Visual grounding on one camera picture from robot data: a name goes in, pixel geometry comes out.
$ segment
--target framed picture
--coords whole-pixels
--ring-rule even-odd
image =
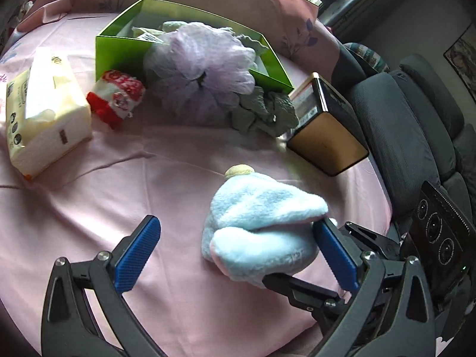
[[[444,56],[476,102],[476,26],[471,24]]]

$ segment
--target blue gripper pad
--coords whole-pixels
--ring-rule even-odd
[[[119,294],[132,290],[159,239],[160,222],[153,216],[116,264],[114,287]]]
[[[313,234],[317,246],[324,255],[340,287],[351,293],[357,291],[359,288],[357,266],[324,219],[313,224]]]

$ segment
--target red and white package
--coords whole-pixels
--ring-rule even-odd
[[[132,110],[142,102],[145,88],[142,82],[127,73],[106,71],[96,82],[86,99],[99,118],[111,129],[117,129]]]

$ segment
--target striped pillow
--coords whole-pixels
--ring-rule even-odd
[[[368,75],[375,75],[376,73],[390,71],[390,68],[385,63],[384,59],[382,59],[382,57],[378,53],[371,50],[370,48],[363,46],[362,44],[359,44],[359,43],[346,43],[344,44],[344,46],[357,59],[359,64],[362,65],[361,61],[364,61],[370,66],[370,68],[374,72],[369,74],[367,72],[368,68],[365,68],[364,70],[366,71]]]

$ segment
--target green box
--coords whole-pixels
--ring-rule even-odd
[[[108,70],[116,69],[139,79],[144,78],[142,61],[154,43],[132,37],[132,27],[159,28],[165,21],[202,22],[215,28],[231,27],[237,34],[259,40],[269,50],[257,64],[260,71],[250,70],[256,85],[267,91],[289,94],[292,84],[278,57],[265,37],[252,29],[200,9],[164,0],[139,0],[117,16],[96,36],[96,80]]]

